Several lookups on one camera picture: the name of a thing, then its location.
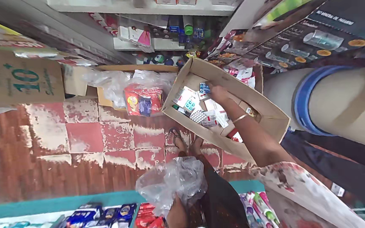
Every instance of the gold bangle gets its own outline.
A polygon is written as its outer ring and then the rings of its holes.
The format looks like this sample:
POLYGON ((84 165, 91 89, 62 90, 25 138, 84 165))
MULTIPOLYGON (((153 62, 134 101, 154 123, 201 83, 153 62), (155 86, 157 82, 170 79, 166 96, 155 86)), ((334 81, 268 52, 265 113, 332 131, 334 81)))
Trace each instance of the gold bangle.
POLYGON ((233 123, 236 123, 237 121, 239 121, 239 120, 241 120, 241 119, 243 119, 244 117, 246 117, 246 116, 248 116, 249 114, 244 114, 244 115, 242 115, 241 117, 239 117, 239 118, 237 118, 236 120, 234 120, 233 121, 233 123))

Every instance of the carton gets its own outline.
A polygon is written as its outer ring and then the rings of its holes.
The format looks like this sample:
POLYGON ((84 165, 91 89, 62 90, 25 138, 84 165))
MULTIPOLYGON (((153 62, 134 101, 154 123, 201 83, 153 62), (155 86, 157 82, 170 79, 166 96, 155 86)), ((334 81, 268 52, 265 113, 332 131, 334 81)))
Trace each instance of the carton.
POLYGON ((223 137, 219 132, 202 127, 172 107, 174 104, 172 100, 180 88, 187 86, 193 90, 198 90, 199 83, 207 80, 223 85, 235 97, 237 104, 244 101, 256 109, 259 113, 256 120, 277 142, 281 142, 289 126, 290 118, 260 92, 246 86, 217 66, 201 59, 190 59, 180 70, 162 112, 206 141, 248 162, 255 163, 244 143, 235 142, 223 137))
POLYGON ((0 107, 62 101, 64 86, 58 62, 18 58, 11 51, 0 50, 0 107))
MULTIPOLYGON (((162 72, 178 72, 178 67, 176 66, 166 66, 166 65, 111 65, 111 66, 99 66, 98 69, 102 71, 124 71, 124 72, 134 72, 135 70, 141 71, 156 71, 157 73, 162 72)), ((112 101, 108 100, 104 96, 104 89, 101 87, 97 88, 98 93, 98 104, 102 106, 113 107, 112 101)))
POLYGON ((62 65, 62 73, 64 79, 64 91, 68 95, 75 95, 66 98, 66 101, 81 101, 86 99, 98 98, 97 88, 87 85, 82 75, 93 71, 89 67, 77 67, 71 65, 62 65))

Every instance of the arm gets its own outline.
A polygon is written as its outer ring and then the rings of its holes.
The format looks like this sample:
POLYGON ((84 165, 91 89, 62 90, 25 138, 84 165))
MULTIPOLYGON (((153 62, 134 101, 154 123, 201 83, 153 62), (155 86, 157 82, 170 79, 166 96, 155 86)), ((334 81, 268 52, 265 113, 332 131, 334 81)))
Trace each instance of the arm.
MULTIPOLYGON (((213 86, 207 82, 211 90, 211 98, 220 104, 226 111, 227 115, 236 120, 246 112, 229 98, 228 92, 222 86, 213 86)), ((254 118, 246 116, 235 123, 235 127, 240 133, 251 156, 260 167, 268 166, 276 162, 295 161, 291 156, 275 141, 254 118)))

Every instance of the floral clothing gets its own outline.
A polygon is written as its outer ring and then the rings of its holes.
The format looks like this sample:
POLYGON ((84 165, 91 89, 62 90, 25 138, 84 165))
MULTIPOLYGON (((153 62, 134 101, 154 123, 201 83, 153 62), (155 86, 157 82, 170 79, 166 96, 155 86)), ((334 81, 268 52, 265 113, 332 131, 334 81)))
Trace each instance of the floral clothing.
POLYGON ((300 165, 279 162, 250 170, 265 185, 282 228, 365 228, 365 221, 300 165))

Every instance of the worn floor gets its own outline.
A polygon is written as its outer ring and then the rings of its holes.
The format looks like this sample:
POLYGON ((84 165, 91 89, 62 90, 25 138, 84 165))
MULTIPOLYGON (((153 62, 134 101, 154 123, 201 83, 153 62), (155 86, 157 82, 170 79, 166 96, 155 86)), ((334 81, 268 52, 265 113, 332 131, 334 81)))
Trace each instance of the worn floor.
MULTIPOLYGON (((129 117, 96 100, 22 105, 0 114, 0 203, 132 190, 145 171, 177 156, 166 116, 129 117)), ((202 152, 226 180, 249 164, 213 144, 202 152)))

